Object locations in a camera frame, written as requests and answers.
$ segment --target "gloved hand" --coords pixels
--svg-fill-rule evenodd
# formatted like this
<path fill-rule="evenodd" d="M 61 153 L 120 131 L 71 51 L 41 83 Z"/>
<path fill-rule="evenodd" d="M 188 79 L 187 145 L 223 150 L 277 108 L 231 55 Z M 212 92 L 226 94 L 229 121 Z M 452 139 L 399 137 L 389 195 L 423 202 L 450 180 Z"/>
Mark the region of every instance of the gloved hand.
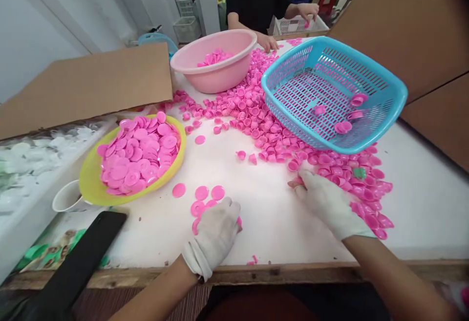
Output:
<path fill-rule="evenodd" d="M 352 212 L 350 200 L 341 188 L 307 170 L 301 170 L 299 175 L 304 186 L 295 186 L 297 197 L 326 224 L 338 240 L 352 235 L 376 238 L 367 224 Z"/>
<path fill-rule="evenodd" d="M 205 282 L 235 243 L 240 229 L 236 223 L 240 210 L 239 203 L 225 197 L 202 214 L 197 226 L 198 235 L 193 236 L 184 246 L 184 261 L 193 273 L 203 276 Z"/>

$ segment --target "cardboard flap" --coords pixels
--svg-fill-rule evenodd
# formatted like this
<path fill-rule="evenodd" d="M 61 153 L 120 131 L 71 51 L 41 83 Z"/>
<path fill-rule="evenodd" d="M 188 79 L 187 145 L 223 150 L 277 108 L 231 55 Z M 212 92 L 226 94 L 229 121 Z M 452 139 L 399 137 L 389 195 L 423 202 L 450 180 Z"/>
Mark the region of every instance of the cardboard flap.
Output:
<path fill-rule="evenodd" d="M 165 43 L 55 61 L 0 106 L 0 139 L 170 99 Z"/>

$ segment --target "blue plastic container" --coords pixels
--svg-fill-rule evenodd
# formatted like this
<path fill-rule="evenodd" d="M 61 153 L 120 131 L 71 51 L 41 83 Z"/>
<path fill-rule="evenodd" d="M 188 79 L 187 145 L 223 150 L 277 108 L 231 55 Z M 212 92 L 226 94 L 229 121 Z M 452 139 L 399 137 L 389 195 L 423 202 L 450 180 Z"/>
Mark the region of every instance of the blue plastic container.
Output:
<path fill-rule="evenodd" d="M 147 44 L 147 43 L 166 43 L 166 44 L 168 44 L 168 52 L 169 52 L 169 55 L 170 55 L 170 60 L 171 60 L 171 57 L 173 57 L 173 55 L 178 50 L 176 44 L 170 38 L 168 38 L 166 35 L 161 34 L 161 33 L 148 33 L 148 34 L 141 35 L 138 38 L 138 45 L 139 46 L 143 45 L 143 44 Z"/>
<path fill-rule="evenodd" d="M 298 138 L 319 150 L 356 154 L 376 142 L 404 107 L 407 88 L 394 74 L 341 42 L 317 37 L 291 49 L 262 76 L 265 102 L 278 120 Z M 354 94 L 368 95 L 360 107 Z M 316 105 L 326 113 L 314 114 Z M 350 120 L 341 135 L 334 125 L 360 109 L 363 118 Z"/>

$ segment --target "white table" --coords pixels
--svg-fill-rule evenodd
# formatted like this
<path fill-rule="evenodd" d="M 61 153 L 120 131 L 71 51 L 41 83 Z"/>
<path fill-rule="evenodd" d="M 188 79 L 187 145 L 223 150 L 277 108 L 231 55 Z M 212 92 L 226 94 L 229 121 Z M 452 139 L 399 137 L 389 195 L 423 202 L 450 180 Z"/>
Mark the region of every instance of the white table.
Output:
<path fill-rule="evenodd" d="M 291 46 L 284 47 L 279 54 Z M 176 88 L 185 89 L 197 102 L 207 95 L 196 92 L 178 75 Z M 182 120 L 174 107 L 170 115 Z M 254 141 L 231 129 L 213 134 L 213 120 L 187 137 L 184 164 L 163 188 L 123 205 L 129 217 L 108 252 L 111 268 L 153 268 L 171 263 L 191 235 L 190 207 L 198 186 L 222 185 L 241 203 L 243 231 L 223 265 L 246 265 L 256 255 L 259 264 L 310 264 L 354 261 L 330 231 L 297 202 L 287 182 L 295 177 L 285 164 L 240 163 L 235 152 L 256 152 Z M 203 134 L 207 140 L 196 145 Z M 469 258 L 469 180 L 440 153 L 411 130 L 395 124 L 378 144 L 386 180 L 394 190 L 382 199 L 383 211 L 395 224 L 384 241 L 401 259 Z M 175 184 L 187 192 L 174 198 Z M 45 240 L 57 242 L 68 229 L 86 228 L 96 213 L 63 214 Z"/>

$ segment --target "wooden table edge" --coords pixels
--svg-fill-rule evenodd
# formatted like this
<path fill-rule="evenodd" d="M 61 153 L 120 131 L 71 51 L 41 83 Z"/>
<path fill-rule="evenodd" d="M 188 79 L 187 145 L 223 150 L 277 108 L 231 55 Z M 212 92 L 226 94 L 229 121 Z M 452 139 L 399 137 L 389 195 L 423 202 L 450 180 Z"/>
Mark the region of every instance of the wooden table edge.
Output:
<path fill-rule="evenodd" d="M 469 281 L 467 260 L 407 260 L 405 263 L 422 279 L 430 281 Z M 165 268 L 104 269 L 97 271 L 87 288 L 144 288 Z M 11 276 L 0 290 L 38 290 L 54 271 L 28 271 Z M 357 263 L 329 262 L 284 265 L 221 266 L 209 285 L 347 283 L 363 282 L 365 277 Z"/>

